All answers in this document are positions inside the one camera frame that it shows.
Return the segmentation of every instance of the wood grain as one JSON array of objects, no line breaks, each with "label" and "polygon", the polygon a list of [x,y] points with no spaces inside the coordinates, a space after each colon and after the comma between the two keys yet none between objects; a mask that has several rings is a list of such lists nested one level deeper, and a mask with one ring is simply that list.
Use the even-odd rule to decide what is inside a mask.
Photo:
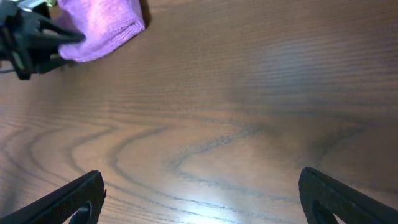
[{"label": "wood grain", "polygon": [[101,223],[305,223],[305,166],[398,208],[397,10],[194,1],[101,60],[1,76],[1,215],[94,169]]},{"label": "wood grain", "polygon": [[162,11],[168,11],[175,7],[197,2],[198,0],[140,0],[141,4],[148,5],[151,13],[158,13]]}]

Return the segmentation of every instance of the black plastic part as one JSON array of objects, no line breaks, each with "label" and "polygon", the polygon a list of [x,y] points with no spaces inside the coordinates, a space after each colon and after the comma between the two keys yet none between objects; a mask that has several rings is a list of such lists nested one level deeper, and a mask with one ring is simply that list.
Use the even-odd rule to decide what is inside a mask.
[{"label": "black plastic part", "polygon": [[94,224],[104,199],[104,181],[95,170],[0,219],[0,224],[62,224],[71,215],[74,224]]},{"label": "black plastic part", "polygon": [[298,183],[300,200],[309,224],[398,223],[398,211],[357,190],[306,167]]},{"label": "black plastic part", "polygon": [[25,12],[16,2],[0,2],[0,60],[9,60],[21,80],[71,62],[51,55],[58,53],[61,44],[84,39],[83,34],[52,21],[45,3]]}]

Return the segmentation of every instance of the black cable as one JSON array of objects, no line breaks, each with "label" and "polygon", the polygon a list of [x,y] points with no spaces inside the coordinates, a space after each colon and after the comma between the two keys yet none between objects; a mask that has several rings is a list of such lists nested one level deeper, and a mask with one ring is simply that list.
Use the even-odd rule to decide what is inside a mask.
[{"label": "black cable", "polygon": [[7,74],[10,72],[14,72],[14,69],[9,69],[9,70],[0,70],[0,74]]}]

